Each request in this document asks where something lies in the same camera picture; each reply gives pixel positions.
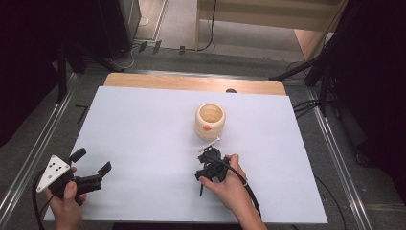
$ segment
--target cup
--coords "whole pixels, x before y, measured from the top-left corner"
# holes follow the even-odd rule
[[[195,114],[194,132],[201,139],[212,142],[223,132],[226,113],[215,103],[201,105]]]

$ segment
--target white board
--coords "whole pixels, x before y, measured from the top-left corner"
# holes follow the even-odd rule
[[[238,153],[264,222],[326,223],[305,146],[287,96],[130,87],[99,88],[72,152],[75,175],[112,170],[88,194],[83,219],[237,222],[194,174],[207,143],[193,131],[202,104],[223,107],[222,155]],[[50,210],[45,219],[53,219]]]

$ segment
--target black curtain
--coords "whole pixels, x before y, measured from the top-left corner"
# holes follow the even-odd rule
[[[358,150],[392,177],[406,203],[406,2],[350,1],[351,8],[359,10],[327,59],[335,92],[367,136]]]
[[[55,87],[56,3],[0,2],[0,147]]]

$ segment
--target finger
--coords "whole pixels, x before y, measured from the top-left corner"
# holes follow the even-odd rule
[[[51,192],[51,190],[49,190],[48,188],[46,188],[44,191],[43,191],[43,193],[44,193],[44,195],[45,195],[45,197],[47,197],[47,200],[49,200],[51,197],[52,197],[52,192]]]
[[[76,195],[77,189],[78,189],[78,186],[73,181],[66,184],[65,191],[63,193],[63,200],[64,201],[69,201],[69,200],[75,201],[75,195]]]
[[[204,187],[214,192],[215,183],[213,183],[210,179],[200,176],[199,181],[204,185]]]
[[[245,173],[245,171],[242,168],[239,168],[238,173],[242,176],[242,178],[244,178],[245,180],[248,180],[247,174]]]
[[[245,179],[247,179],[247,178],[246,178],[245,171],[242,169],[242,167],[241,167],[239,164],[238,164],[236,170],[237,170],[237,172],[238,172],[239,174],[241,174]]]
[[[86,201],[86,199],[87,199],[87,194],[84,194],[84,195],[78,195],[78,197],[79,197],[79,199],[81,200],[81,201]]]
[[[239,155],[238,154],[233,154],[230,156],[230,165],[234,168],[234,169],[238,169],[239,164]]]

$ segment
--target metal frame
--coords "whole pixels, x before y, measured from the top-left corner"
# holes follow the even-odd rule
[[[310,100],[318,99],[316,93],[310,88],[308,88],[308,94]],[[350,172],[347,169],[344,158],[341,154],[340,149],[338,148],[334,135],[332,134],[328,119],[327,117],[323,116],[318,107],[315,108],[314,113],[316,115],[317,121],[319,122],[320,129],[325,136],[332,161],[334,162],[335,169],[337,170],[338,176],[340,177],[341,183],[343,185],[343,189],[347,195],[347,199],[349,200],[349,204],[355,220],[358,224],[358,228],[362,230],[372,230],[372,225],[368,217],[366,208],[352,181]]]
[[[24,192],[38,162],[44,152],[49,140],[51,139],[63,112],[69,103],[74,88],[77,83],[77,76],[72,74],[68,81],[68,92],[66,97],[55,106],[48,122],[39,134],[33,148],[30,151],[26,161],[20,169],[17,177],[12,182],[11,186],[6,192],[1,204],[0,204],[0,229],[6,229],[6,224],[14,210],[19,198]]]

